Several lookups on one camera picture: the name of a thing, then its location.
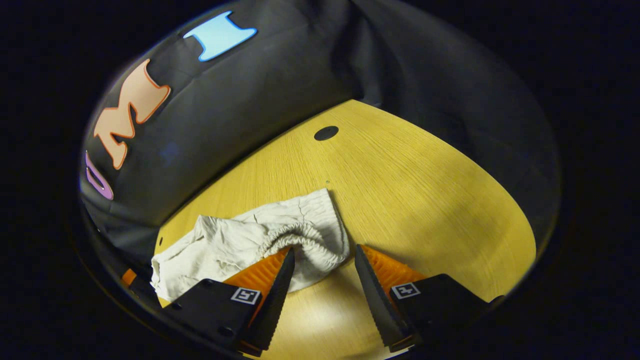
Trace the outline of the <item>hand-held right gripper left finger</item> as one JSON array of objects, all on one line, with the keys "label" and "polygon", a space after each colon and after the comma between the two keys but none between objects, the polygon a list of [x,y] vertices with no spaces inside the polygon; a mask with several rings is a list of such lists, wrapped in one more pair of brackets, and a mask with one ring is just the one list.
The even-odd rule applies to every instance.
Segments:
[{"label": "hand-held right gripper left finger", "polygon": [[216,346],[259,357],[274,337],[294,269],[288,246],[225,281],[197,282],[162,312]]}]

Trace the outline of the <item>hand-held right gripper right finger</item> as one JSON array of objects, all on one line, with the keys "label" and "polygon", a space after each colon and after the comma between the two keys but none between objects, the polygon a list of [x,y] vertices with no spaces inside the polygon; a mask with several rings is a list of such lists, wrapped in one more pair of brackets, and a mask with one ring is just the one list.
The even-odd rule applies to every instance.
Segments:
[{"label": "hand-held right gripper right finger", "polygon": [[448,274],[424,275],[365,244],[356,247],[354,259],[375,327],[391,353],[440,353],[503,300],[483,300]]}]

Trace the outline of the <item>white jeans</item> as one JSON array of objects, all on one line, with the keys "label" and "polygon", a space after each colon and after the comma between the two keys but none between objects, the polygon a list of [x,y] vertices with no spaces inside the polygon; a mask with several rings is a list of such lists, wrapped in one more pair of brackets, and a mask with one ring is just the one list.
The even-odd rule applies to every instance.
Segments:
[{"label": "white jeans", "polygon": [[349,237],[328,189],[231,219],[199,215],[192,230],[151,258],[150,284],[174,301],[201,280],[228,280],[288,247],[295,256],[290,293],[324,280],[349,258]]}]

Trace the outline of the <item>black backdrop cloth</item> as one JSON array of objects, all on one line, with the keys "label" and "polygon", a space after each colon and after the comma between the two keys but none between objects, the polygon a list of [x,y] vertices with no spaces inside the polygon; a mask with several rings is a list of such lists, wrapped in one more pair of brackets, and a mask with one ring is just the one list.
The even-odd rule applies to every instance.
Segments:
[{"label": "black backdrop cloth", "polygon": [[117,254],[148,264],[160,225],[231,164],[359,100],[493,176],[542,245],[562,175],[550,123],[502,59],[400,0],[234,0],[135,60],[83,137],[80,196]]}]

